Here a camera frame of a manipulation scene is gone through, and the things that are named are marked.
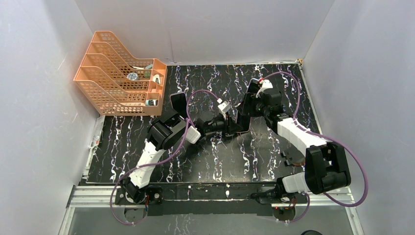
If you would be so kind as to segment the phone with beige case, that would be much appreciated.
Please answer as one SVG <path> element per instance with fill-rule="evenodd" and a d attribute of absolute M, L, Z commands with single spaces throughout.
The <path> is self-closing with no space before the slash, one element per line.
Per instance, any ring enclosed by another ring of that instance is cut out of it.
<path fill-rule="evenodd" d="M 236 124 L 239 126 L 237 133 L 247 133 L 250 129 L 251 117 L 242 114 L 243 103 L 239 103 L 237 109 Z"/>

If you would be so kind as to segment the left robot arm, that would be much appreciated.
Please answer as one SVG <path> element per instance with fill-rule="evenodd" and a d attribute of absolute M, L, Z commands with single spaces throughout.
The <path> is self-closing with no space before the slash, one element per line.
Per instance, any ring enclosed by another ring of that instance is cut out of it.
<path fill-rule="evenodd" d="M 221 132 L 233 136 L 242 129 L 243 126 L 229 115 L 204 115 L 199 117 L 195 124 L 191 124 L 189 118 L 184 118 L 176 112 L 155 119 L 147 129 L 144 150 L 137 166 L 119 180 L 124 196 L 135 204 L 141 204 L 149 197 L 146 187 L 150 183 L 155 166 L 167 161 L 160 161 L 161 156 L 178 141 L 180 146 L 173 156 L 177 155 L 185 141 L 196 144 L 211 133 Z"/>

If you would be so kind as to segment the phone with clear pink case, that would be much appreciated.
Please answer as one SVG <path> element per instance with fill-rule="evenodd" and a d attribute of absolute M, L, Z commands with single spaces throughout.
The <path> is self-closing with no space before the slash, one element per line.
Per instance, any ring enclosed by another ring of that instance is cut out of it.
<path fill-rule="evenodd" d="M 172 108 L 183 118 L 187 118 L 187 100 L 184 92 L 170 95 Z"/>

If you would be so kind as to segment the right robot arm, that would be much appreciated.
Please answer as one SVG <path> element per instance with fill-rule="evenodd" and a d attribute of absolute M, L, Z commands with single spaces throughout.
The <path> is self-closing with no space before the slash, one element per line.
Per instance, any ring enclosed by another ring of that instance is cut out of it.
<path fill-rule="evenodd" d="M 252 198 L 277 198 L 287 203 L 295 193 L 321 194 L 350 185 L 344 147 L 307 133 L 292 117 L 284 115 L 279 90 L 250 85 L 241 106 L 240 114 L 247 114 L 249 118 L 263 117 L 270 129 L 287 139 L 303 155 L 305 162 L 304 172 L 280 177 L 274 189 L 253 193 Z"/>

